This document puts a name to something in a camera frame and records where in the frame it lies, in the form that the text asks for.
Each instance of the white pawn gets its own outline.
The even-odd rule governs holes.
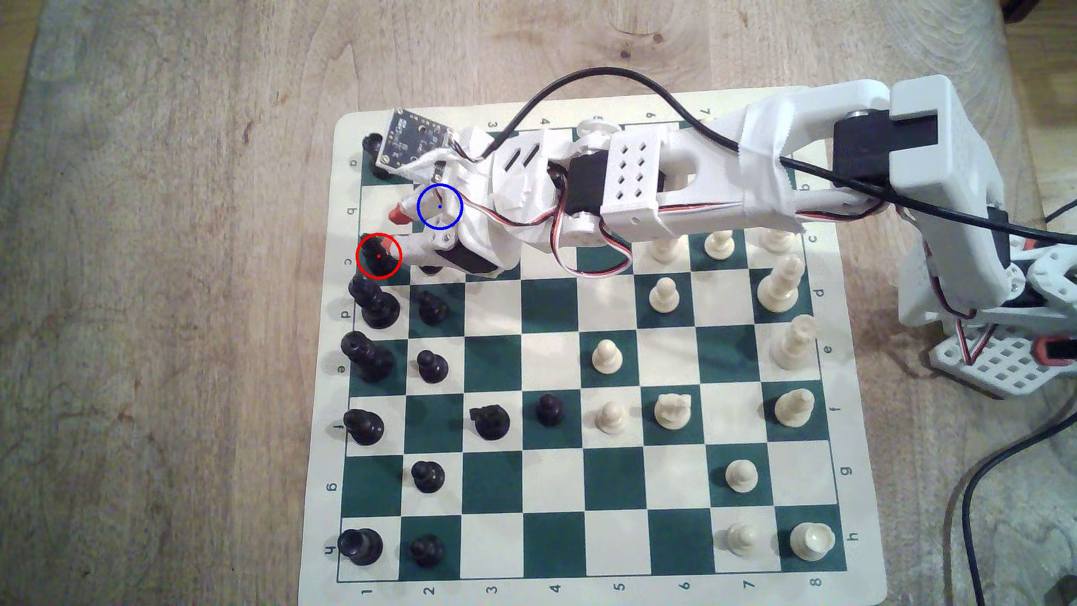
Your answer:
[[[595,419],[595,426],[605,434],[616,436],[628,426],[628,411],[620,403],[606,403]]]
[[[834,531],[826,524],[802,522],[793,527],[789,547],[805,562],[817,562],[834,548]]]
[[[759,245],[773,252],[774,254],[785,254],[793,250],[796,236],[792,231],[782,229],[767,229],[759,236]]]
[[[620,350],[617,346],[609,339],[603,339],[599,341],[599,347],[595,349],[591,354],[591,365],[595,366],[595,370],[601,372],[602,375],[613,375],[620,370],[621,363],[625,362],[624,356],[620,354]]]
[[[737,242],[733,241],[732,229],[711,231],[711,235],[707,236],[707,239],[703,240],[703,252],[707,252],[708,256],[716,260],[729,258],[736,246]]]
[[[658,278],[658,283],[651,288],[651,295],[647,296],[651,300],[651,307],[654,308],[659,314],[669,314],[673,310],[676,310],[679,302],[681,302],[681,293],[676,291],[676,282],[673,278],[662,277]]]
[[[666,429],[681,429],[691,419],[691,396],[662,394],[655,403],[655,421]]]
[[[775,314],[788,312],[797,305],[800,278],[805,274],[805,262],[789,254],[778,259],[778,265],[761,280],[756,296],[763,307]]]
[[[726,545],[741,558],[749,558],[759,546],[759,532],[752,524],[737,522],[726,532]]]
[[[754,463],[739,459],[726,467],[726,483],[738,493],[747,493],[759,483],[759,473]]]
[[[811,419],[811,410],[815,407],[815,395],[810,390],[794,390],[782,394],[774,403],[774,417],[786,427],[803,427]]]
[[[789,327],[770,344],[770,360],[784,370],[808,365],[815,353],[815,319],[805,314],[793,319]]]

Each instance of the wood grain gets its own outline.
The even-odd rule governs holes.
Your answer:
[[[0,185],[0,602],[293,602],[337,117],[521,100],[592,65],[673,90],[941,71],[1016,219],[1041,217],[988,0],[54,1]],[[967,604],[954,489],[1073,386],[1002,403],[926,371],[937,332],[895,319],[909,235],[841,229],[887,602]],[[979,489],[992,603],[1073,570],[1075,454],[1057,439]]]

